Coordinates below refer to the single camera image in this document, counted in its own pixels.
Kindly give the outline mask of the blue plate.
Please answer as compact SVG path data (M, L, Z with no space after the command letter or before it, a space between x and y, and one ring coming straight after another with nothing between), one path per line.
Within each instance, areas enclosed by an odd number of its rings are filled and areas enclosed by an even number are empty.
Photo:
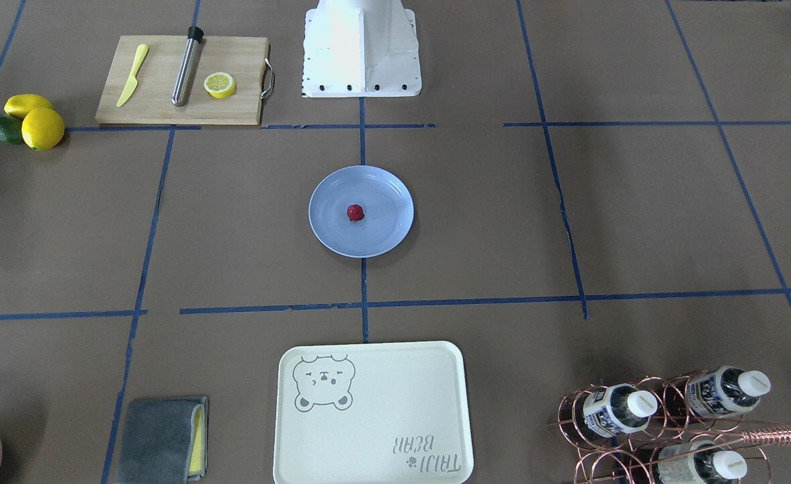
M352 223L346 208L359 204L365 219ZM415 216L407 185L385 169L353 165L324 177L313 190L307 217L313 234L341 256L370 258L405 239Z

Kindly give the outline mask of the red strawberry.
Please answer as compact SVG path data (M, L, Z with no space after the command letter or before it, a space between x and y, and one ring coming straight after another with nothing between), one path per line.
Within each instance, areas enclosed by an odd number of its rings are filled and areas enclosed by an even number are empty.
M365 211L359 204L352 204L346 208L346 217L352 223L358 223L358 221L365 219Z

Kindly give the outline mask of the cream bear tray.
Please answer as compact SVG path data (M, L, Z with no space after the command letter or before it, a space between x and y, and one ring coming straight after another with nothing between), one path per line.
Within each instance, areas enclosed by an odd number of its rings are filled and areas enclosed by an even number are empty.
M281 357L276 483L464 483L473 469L456 344L297 346Z

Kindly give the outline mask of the half lemon slice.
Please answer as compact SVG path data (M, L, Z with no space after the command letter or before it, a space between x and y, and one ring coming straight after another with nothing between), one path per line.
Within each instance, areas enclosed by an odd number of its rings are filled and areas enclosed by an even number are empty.
M229 73L211 73L205 77L204 89L214 99L224 99L235 94L237 85Z

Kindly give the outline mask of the wooden cutting board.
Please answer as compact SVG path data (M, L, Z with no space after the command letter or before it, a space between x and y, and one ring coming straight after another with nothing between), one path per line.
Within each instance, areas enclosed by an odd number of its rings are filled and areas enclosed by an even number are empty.
M186 36L121 36L104 83L97 111L100 124L249 125L260 123L264 89L273 85L268 70L269 40L260 37L206 36L190 80L188 102L171 101L184 58ZM147 45L136 79L137 87L118 107L134 64L136 49ZM216 99L205 90L212 73L228 73L237 90Z

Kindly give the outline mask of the tea bottle white cap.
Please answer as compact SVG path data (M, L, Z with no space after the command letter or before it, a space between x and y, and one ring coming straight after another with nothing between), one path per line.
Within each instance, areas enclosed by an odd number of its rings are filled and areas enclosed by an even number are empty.
M575 421L588 439L610 439L644 431L659 410L656 395L632 384L589 393L575 408Z

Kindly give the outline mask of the yellow plastic knife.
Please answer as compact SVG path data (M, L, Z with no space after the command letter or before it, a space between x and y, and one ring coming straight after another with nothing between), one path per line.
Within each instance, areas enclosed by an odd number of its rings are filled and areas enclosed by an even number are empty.
M139 85L137 75L140 71L141 65L149 54L149 45L140 44L136 47L132 65L130 67L124 88L116 101L116 107L122 107L127 104L129 98L134 94L135 89Z

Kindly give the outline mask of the yellow lemon front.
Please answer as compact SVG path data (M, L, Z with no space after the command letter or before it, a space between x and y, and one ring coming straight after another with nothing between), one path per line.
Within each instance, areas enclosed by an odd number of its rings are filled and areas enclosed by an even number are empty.
M63 139L66 126L63 117L53 108L34 108L22 122L22 138L32 149L51 149Z

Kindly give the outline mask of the yellow lemon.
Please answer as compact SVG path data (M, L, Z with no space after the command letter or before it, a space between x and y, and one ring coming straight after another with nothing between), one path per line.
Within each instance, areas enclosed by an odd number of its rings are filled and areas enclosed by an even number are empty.
M8 116L21 120L36 108L54 108L54 105L45 96L33 93L11 96L4 105L4 111Z
M53 108L34 108L22 122L22 138L32 149L51 149L63 139L66 126L63 117Z

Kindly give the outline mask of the yellow lemon rear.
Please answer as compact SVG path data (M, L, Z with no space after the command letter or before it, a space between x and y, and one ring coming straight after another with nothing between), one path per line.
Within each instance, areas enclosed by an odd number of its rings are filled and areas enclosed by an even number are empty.
M54 108L54 105L45 96L33 93L11 96L4 105L4 111L8 116L21 120L36 108Z

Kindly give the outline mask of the green lime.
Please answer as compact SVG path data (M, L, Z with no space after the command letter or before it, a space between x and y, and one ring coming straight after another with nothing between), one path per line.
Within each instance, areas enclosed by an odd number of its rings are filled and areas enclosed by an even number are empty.
M8 146L24 144L21 119L9 114L0 114L0 142Z

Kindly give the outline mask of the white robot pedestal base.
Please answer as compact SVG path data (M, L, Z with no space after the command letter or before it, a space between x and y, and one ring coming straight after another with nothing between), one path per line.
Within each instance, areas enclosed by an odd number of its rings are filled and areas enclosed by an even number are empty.
M421 94L416 15L401 1L319 1L304 27L302 96Z

